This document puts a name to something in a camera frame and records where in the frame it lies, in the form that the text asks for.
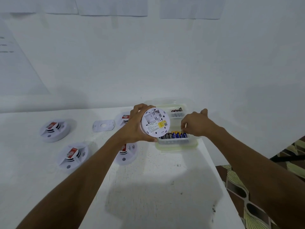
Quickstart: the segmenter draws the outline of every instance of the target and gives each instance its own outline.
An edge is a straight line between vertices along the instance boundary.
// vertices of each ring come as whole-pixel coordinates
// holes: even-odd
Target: forearm
[[[124,141],[112,136],[44,197],[17,227],[78,228]]]
[[[304,182],[238,141],[224,128],[215,126],[208,138],[222,152],[260,207],[280,228],[290,228],[292,221],[296,222],[294,228],[301,228],[301,212],[305,205]]]

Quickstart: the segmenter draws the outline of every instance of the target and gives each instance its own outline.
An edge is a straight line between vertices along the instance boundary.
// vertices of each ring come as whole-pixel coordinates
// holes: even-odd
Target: person's left hand
[[[116,136],[126,143],[135,143],[137,141],[157,142],[157,138],[149,136],[142,132],[140,128],[141,119],[144,113],[150,109],[155,108],[153,105],[138,104],[130,111],[128,122],[116,132]]]

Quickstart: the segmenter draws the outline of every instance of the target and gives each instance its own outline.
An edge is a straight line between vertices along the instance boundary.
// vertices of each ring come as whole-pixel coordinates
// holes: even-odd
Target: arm
[[[207,109],[186,115],[181,129],[210,139],[280,228],[305,228],[303,181],[216,125],[208,118]]]
[[[156,141],[154,137],[143,134],[140,129],[143,114],[153,107],[146,104],[136,105],[130,112],[128,123],[82,166],[48,193],[22,220],[17,229],[78,228],[122,146],[140,140]]]

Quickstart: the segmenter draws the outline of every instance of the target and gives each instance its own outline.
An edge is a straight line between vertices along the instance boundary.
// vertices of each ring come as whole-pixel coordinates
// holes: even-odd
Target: white wall
[[[275,154],[305,134],[304,7],[227,0],[220,20],[182,20],[160,19],[159,0],[149,0],[144,18],[6,17],[51,95],[1,96],[1,112],[186,96],[248,145]],[[217,152],[212,158],[225,162]]]

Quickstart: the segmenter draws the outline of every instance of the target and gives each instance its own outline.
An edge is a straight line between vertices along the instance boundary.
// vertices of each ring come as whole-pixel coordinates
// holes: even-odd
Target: patterned carpet
[[[305,155],[305,136],[277,154],[278,157]],[[305,161],[278,162],[305,182]],[[259,207],[230,165],[216,166],[246,229],[279,229]]]

